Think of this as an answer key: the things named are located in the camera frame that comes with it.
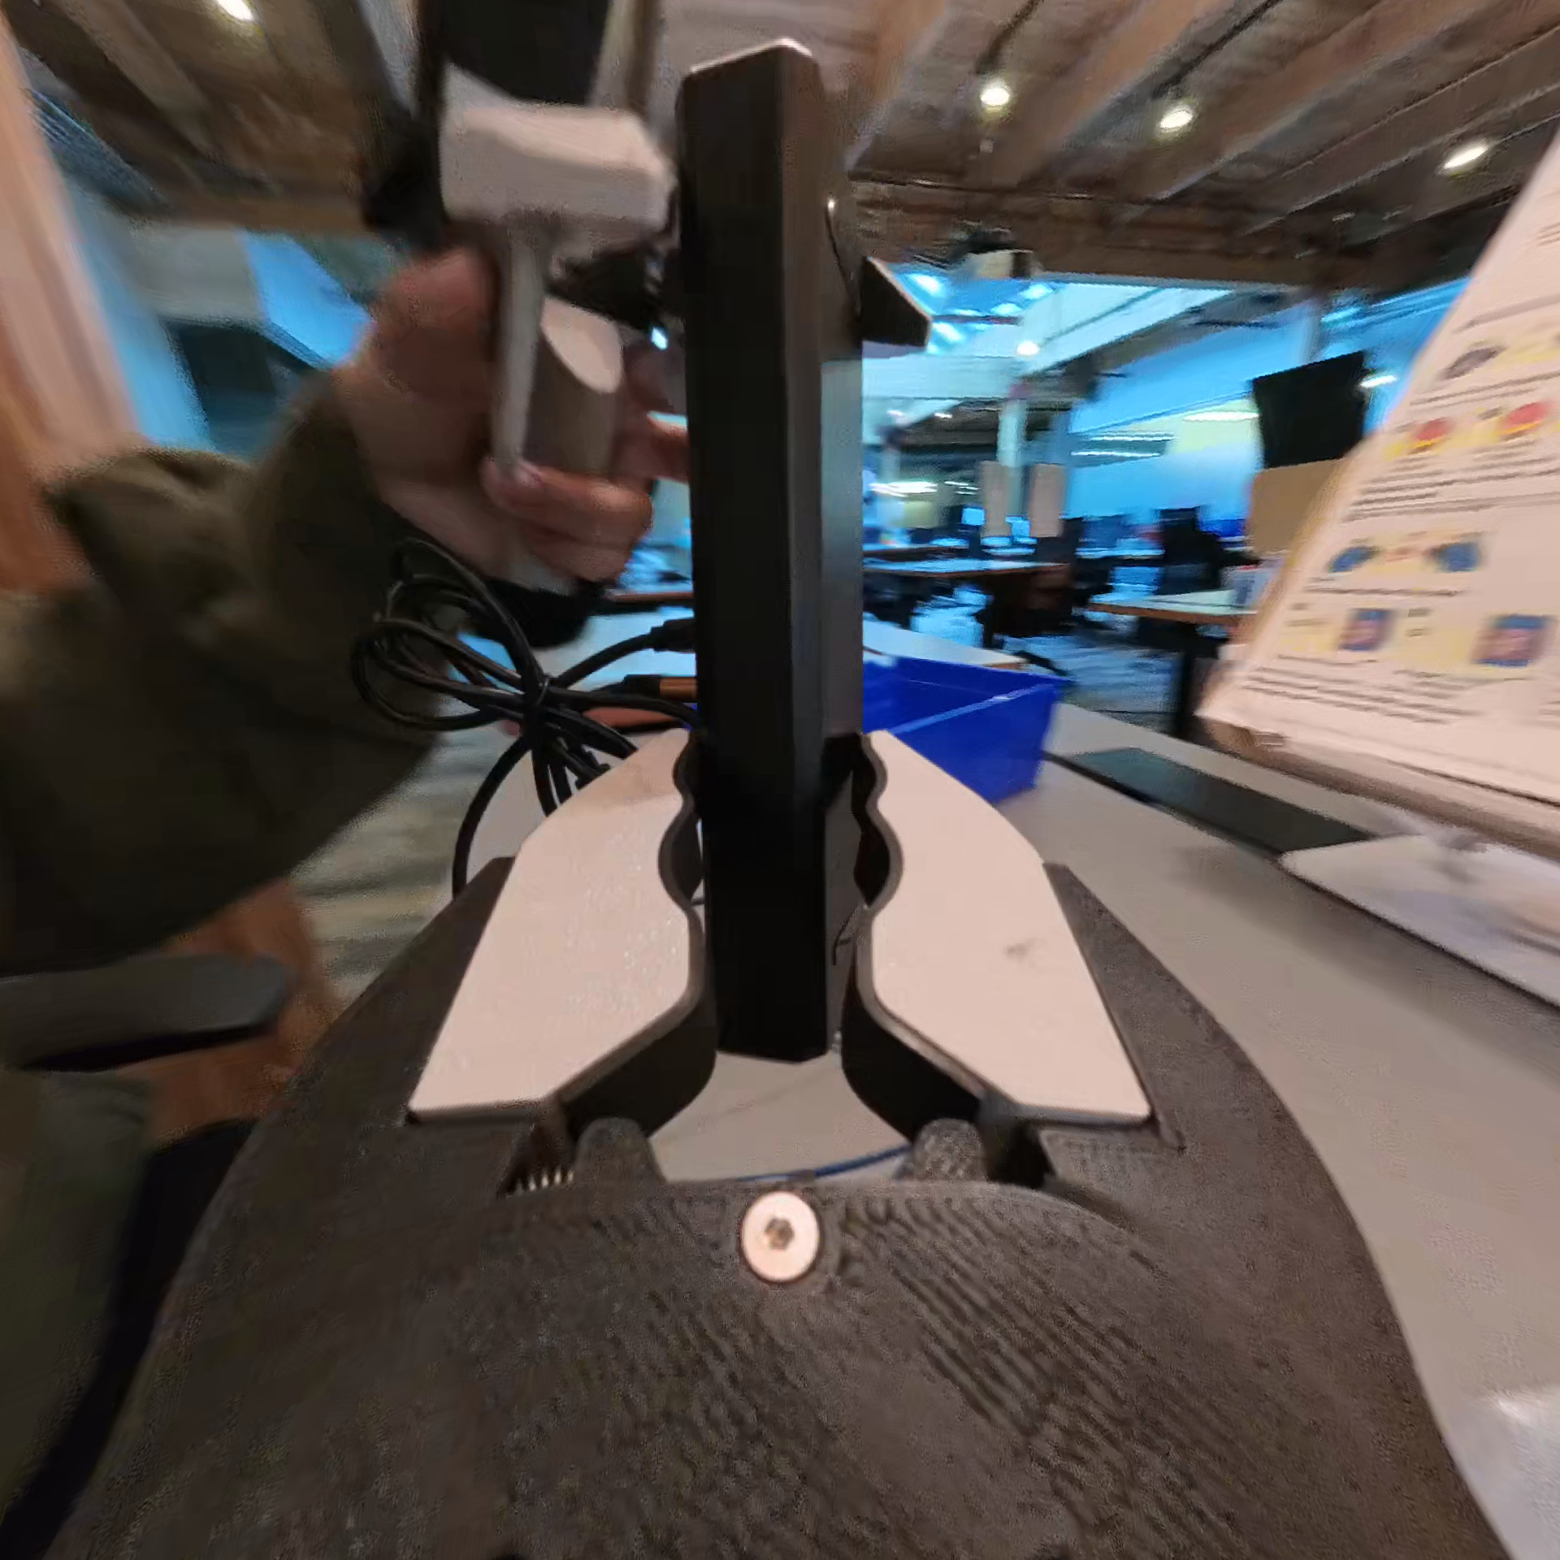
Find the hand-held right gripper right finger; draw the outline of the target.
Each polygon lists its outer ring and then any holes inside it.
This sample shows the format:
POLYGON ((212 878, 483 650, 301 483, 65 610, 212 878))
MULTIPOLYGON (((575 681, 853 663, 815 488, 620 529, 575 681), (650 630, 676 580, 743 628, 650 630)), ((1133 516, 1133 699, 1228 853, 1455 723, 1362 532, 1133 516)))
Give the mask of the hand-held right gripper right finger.
POLYGON ((1144 1125, 1151 1100, 1034 846, 892 731, 863 740, 850 1087, 887 1125, 1144 1125))

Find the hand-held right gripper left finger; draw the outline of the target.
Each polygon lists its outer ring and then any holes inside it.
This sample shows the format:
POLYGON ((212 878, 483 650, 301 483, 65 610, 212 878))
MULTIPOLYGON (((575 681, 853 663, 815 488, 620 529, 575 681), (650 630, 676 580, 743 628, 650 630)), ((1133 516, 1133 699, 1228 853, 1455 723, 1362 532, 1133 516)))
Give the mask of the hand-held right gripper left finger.
POLYGON ((406 1102, 420 1125, 668 1125, 713 1075, 692 744, 662 731, 518 848, 406 1102))

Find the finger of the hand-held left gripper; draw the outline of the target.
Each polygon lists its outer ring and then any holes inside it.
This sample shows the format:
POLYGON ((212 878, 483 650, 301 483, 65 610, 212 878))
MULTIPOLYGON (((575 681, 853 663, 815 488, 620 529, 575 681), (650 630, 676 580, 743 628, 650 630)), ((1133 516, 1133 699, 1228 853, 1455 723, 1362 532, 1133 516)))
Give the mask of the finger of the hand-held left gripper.
POLYGON ((869 354, 914 354, 926 349, 934 316, 903 279, 875 256, 854 263, 854 336, 869 354))

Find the blue plastic bin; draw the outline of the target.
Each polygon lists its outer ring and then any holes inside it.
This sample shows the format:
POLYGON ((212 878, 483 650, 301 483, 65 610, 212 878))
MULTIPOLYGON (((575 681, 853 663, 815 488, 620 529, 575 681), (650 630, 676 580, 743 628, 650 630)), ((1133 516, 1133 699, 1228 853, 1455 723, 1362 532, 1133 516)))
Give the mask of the blue plastic bin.
POLYGON ((892 654, 863 667, 863 730, 892 731, 989 804, 1034 788, 1045 738, 1071 681, 892 654))

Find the black multi-port hub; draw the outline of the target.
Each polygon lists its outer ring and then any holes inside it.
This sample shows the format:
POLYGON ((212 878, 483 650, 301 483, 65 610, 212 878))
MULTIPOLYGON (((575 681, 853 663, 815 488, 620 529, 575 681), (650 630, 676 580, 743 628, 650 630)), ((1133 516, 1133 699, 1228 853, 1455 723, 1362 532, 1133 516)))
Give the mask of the black multi-port hub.
POLYGON ((696 65, 676 173, 717 1043, 805 1064, 838 1023, 863 719, 863 341, 815 55, 696 65))

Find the person's left forearm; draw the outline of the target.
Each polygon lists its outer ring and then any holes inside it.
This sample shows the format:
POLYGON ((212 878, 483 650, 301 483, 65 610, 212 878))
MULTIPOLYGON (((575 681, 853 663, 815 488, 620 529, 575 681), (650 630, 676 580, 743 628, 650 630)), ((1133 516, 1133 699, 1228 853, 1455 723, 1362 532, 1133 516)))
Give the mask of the person's left forearm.
POLYGON ((42 490, 86 576, 4 594, 4 974, 106 965, 288 878, 416 771, 351 653, 411 524, 331 393, 256 464, 144 447, 42 490))

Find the grey desk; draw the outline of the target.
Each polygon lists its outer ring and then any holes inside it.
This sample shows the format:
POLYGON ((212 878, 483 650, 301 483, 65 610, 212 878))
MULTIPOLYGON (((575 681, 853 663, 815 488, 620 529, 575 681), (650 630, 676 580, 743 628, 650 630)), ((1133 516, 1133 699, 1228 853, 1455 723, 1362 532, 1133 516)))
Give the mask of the grey desk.
POLYGON ((1194 1374, 1182 1339, 1086 1331, 1064 1300, 1093 1242, 1064 1211, 1058 1255, 1003 1243, 1006 1297, 1034 1300, 1038 1351, 969 1347, 995 1421, 892 1420, 892 1536, 854 1531, 847 1461, 866 1439, 805 1434, 810 1466, 750 1499, 757 1429, 720 1429, 743 1466, 692 1470, 667 1417, 605 1470, 538 1496, 526 1556, 1558 1556, 1558 1010, 1326 902, 1164 811, 1050 758, 1006 816, 1071 868, 1164 975, 1127 991, 1151 1039, 1208 1010, 1309 1137, 1357 1222, 1326 1255, 1300 1232, 1277 1300, 1309 1311, 1357 1404, 1305 1412, 1297 1356, 1264 1344, 1257 1404, 1228 1356, 1194 1374))

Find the wooden background desk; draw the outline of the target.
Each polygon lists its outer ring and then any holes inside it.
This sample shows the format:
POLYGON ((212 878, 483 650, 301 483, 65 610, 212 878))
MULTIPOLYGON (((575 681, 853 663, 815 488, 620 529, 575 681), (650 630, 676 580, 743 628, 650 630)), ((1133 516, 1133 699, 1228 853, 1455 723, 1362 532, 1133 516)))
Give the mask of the wooden background desk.
POLYGON ((1235 590, 1223 589, 1200 594, 1098 594, 1087 610, 1164 628, 1168 650, 1176 654, 1168 734, 1194 740, 1201 689, 1200 667, 1219 658, 1219 645, 1237 637, 1256 610, 1239 604, 1235 590))

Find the person's left hand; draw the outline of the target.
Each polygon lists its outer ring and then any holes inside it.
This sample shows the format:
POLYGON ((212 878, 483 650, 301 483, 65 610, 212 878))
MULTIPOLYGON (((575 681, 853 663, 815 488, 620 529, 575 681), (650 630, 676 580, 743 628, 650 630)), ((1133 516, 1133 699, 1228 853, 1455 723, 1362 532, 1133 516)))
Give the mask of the person's left hand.
POLYGON ((654 484, 687 479, 667 361, 626 348, 605 474, 493 458, 496 269, 469 246, 406 265, 331 383, 380 496, 483 576, 610 584, 654 524, 654 484))

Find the black monitor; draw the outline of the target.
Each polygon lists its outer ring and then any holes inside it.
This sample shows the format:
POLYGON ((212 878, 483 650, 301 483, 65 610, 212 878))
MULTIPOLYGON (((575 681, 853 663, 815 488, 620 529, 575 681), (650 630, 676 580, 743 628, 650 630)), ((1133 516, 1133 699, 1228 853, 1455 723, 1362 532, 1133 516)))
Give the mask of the black monitor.
POLYGON ((1253 378, 1264 468, 1345 458, 1366 435, 1366 369, 1345 353, 1253 378))

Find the white monitor stand base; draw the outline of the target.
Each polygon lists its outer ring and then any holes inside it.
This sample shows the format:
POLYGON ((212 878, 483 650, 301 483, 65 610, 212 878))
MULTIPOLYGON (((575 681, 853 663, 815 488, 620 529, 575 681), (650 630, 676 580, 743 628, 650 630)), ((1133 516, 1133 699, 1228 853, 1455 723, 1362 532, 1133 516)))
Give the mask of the white monitor stand base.
POLYGON ((1558 862, 1464 836, 1382 836, 1294 848, 1280 868, 1558 1008, 1558 862))

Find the printed instruction sheet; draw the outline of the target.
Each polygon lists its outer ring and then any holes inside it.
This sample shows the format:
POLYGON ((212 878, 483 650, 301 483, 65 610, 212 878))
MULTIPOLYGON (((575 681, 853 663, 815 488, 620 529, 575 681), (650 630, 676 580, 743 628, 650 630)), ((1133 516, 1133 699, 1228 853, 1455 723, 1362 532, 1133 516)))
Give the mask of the printed instruction sheet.
POLYGON ((1558 804, 1556 143, 1201 722, 1558 804))

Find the person's green hoodie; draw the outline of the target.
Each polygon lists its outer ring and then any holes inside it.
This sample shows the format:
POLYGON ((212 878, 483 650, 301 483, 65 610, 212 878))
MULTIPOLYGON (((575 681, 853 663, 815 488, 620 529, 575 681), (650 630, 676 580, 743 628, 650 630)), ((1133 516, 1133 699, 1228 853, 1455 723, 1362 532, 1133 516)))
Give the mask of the person's green hoodie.
POLYGON ((4 1072, 4 1556, 83 1496, 253 1121, 155 1145, 118 1075, 4 1072))

